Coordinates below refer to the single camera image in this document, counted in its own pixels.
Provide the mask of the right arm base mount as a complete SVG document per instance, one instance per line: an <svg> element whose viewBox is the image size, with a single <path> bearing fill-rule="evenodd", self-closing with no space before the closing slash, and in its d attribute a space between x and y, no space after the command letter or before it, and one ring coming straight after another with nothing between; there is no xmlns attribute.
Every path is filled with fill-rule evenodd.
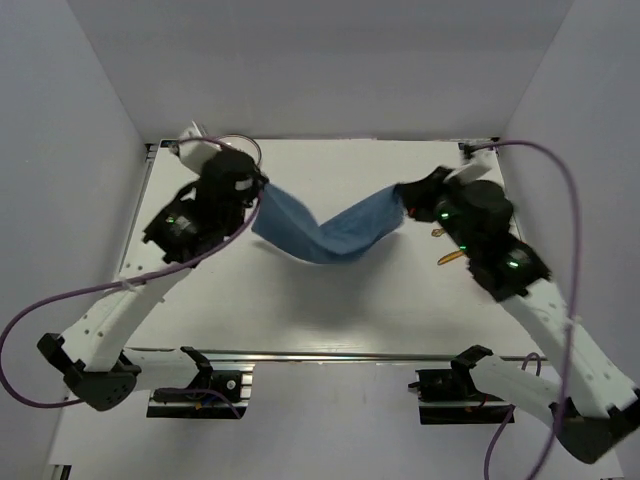
<svg viewBox="0 0 640 480"><path fill-rule="evenodd" d="M509 406L502 399L466 391L450 369L421 369L415 374L408 390L418 398L421 425L498 425L507 417Z"/></svg>

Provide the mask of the blue cloth placemat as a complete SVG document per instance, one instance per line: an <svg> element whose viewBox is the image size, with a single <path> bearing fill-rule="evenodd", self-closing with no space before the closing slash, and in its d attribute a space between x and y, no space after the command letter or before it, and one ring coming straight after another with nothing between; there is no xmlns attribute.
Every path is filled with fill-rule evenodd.
<svg viewBox="0 0 640 480"><path fill-rule="evenodd" d="M252 232L298 260L351 263L399 228L404 216L404 205L395 187L389 186L320 224L300 200L269 184Z"/></svg>

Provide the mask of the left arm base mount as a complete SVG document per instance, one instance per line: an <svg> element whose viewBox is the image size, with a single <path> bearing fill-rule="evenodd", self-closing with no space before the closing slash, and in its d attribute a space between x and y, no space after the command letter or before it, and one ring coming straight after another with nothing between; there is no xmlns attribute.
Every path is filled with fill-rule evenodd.
<svg viewBox="0 0 640 480"><path fill-rule="evenodd" d="M212 362L187 387L166 387L150 395L146 417L240 420L248 407L253 364Z"/></svg>

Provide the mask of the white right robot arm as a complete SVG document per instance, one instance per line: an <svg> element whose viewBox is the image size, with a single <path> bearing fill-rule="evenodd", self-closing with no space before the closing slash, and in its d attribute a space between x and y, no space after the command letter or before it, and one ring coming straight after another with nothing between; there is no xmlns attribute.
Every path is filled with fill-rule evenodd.
<svg viewBox="0 0 640 480"><path fill-rule="evenodd" d="M474 345L451 362L453 390L472 399L491 394L553 429L578 461L594 464L639 427L639 388L580 325L548 267L511 234L512 203L489 180L464 182L439 167L395 188L409 216L436 222L468 259L473 280L529 334L562 375L557 385Z"/></svg>

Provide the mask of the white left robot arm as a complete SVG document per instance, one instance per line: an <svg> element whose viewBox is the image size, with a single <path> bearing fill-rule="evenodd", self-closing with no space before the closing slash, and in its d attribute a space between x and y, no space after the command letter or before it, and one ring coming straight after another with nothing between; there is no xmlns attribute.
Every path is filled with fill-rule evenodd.
<svg viewBox="0 0 640 480"><path fill-rule="evenodd" d="M127 342L171 289L247 228L246 211L266 181L250 155L215 153L144 229L134 264L139 275L116 280L76 323L38 341L78 400L107 411L138 390L191 399L209 392L213 369L198 350L143 352Z"/></svg>

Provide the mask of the white plate with red characters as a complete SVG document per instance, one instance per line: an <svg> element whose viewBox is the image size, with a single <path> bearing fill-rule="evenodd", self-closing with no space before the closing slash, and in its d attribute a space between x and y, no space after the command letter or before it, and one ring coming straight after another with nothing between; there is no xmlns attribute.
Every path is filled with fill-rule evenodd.
<svg viewBox="0 0 640 480"><path fill-rule="evenodd" d="M227 134L220 136L218 140L251 156L258 167L262 165L262 149L254 139L242 134Z"/></svg>

